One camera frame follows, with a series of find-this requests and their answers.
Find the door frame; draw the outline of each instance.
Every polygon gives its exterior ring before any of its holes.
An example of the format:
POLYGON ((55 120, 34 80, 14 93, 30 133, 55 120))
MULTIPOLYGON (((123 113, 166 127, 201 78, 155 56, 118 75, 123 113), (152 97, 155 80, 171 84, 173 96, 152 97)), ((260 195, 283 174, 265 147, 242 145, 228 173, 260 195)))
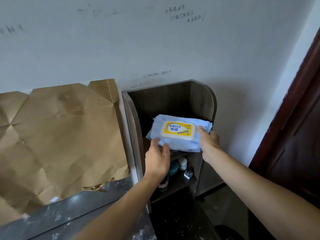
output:
POLYGON ((263 169, 271 163, 268 158, 271 149, 319 69, 320 28, 249 165, 254 172, 263 174, 263 169))

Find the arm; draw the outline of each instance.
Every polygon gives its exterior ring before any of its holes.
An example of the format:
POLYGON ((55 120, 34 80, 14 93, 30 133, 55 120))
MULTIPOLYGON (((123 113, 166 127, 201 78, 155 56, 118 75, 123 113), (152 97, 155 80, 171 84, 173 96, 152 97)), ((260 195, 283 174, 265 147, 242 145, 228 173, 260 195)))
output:
POLYGON ((146 171, 142 180, 82 229, 75 240, 122 240, 126 238, 152 193, 168 173, 169 145, 165 144, 161 153, 158 148, 159 140, 158 138, 151 141, 150 149, 146 153, 146 171))
POLYGON ((302 197, 256 174, 219 146, 219 136, 198 127, 203 159, 238 195, 278 240, 316 239, 320 236, 320 210, 302 197))

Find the white jar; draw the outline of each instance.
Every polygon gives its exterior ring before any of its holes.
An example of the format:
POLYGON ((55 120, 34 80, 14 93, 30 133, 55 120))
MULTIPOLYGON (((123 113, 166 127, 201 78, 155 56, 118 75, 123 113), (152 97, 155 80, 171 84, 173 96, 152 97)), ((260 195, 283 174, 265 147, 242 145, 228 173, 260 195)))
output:
POLYGON ((188 165, 188 160, 185 157, 181 157, 178 159, 179 169, 186 170, 188 165))

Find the wet wipes package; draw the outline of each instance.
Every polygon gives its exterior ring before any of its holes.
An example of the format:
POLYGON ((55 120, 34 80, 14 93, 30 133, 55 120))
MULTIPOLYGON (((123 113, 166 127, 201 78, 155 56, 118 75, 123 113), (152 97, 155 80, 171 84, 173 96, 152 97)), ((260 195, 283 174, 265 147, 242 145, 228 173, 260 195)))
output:
POLYGON ((160 138, 158 145, 168 143, 170 149, 185 152, 200 152, 200 135, 198 125, 202 125, 207 133, 212 128, 209 121, 175 117, 159 114, 153 119, 153 125, 146 138, 149 140, 160 138))

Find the brown paper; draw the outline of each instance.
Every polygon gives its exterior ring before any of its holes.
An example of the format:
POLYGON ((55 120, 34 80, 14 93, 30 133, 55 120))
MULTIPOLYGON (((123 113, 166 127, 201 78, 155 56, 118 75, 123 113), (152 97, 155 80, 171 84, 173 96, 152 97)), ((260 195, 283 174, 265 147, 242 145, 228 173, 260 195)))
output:
POLYGON ((0 94, 0 224, 129 175, 113 79, 0 94))

